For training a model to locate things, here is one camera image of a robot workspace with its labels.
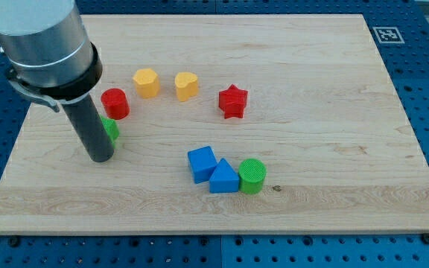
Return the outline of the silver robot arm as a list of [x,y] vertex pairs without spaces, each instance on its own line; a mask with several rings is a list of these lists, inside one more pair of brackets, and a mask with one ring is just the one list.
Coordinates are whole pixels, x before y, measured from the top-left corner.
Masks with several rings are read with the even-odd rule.
[[75,0],[0,0],[0,46],[12,65],[8,83],[55,112],[87,97],[101,77]]

